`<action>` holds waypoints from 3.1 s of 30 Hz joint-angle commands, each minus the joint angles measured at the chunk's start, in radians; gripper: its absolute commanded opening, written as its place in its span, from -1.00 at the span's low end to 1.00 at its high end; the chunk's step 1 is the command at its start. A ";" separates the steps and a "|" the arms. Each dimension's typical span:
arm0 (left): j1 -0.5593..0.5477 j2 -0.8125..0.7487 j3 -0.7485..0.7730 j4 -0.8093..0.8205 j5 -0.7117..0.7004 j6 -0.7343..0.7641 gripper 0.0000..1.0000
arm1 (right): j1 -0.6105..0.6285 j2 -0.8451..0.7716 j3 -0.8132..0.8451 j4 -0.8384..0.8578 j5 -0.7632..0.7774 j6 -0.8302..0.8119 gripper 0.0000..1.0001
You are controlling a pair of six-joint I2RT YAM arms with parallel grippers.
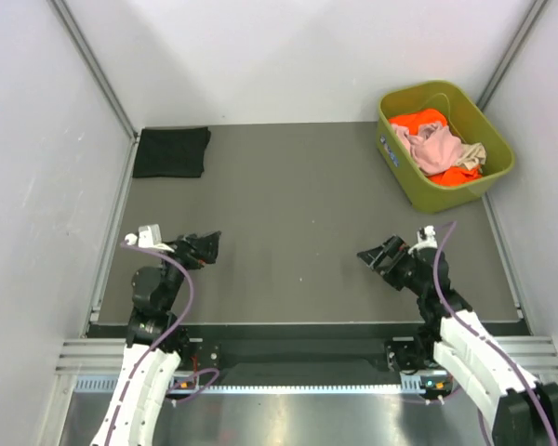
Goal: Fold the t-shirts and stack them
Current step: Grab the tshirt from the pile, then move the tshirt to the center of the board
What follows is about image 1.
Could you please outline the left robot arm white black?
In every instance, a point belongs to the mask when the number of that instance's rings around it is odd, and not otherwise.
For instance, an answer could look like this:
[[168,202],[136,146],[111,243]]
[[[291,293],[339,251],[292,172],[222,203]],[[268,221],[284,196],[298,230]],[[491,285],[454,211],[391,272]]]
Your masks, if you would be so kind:
[[217,261],[221,233],[162,239],[157,224],[128,233],[121,246],[160,260],[131,279],[132,305],[122,364],[108,409],[92,445],[151,445],[174,373],[195,364],[194,343],[180,323],[195,288],[192,270]]

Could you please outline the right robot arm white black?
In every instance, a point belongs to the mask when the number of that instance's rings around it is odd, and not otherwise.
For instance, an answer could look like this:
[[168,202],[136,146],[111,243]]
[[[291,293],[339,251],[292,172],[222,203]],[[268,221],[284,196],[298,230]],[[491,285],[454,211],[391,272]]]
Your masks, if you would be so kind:
[[391,288],[417,299],[423,323],[402,370],[447,371],[476,406],[491,445],[558,445],[558,384],[542,383],[486,330],[453,287],[432,228],[420,230],[413,245],[393,235],[356,256]]

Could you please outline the pink t shirt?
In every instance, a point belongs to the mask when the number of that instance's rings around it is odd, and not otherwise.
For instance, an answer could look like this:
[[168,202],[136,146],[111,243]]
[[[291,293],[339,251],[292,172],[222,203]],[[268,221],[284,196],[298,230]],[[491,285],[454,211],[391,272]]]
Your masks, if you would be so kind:
[[419,170],[428,177],[449,169],[463,152],[461,139],[440,122],[421,125],[416,135],[406,126],[392,124],[392,129]]

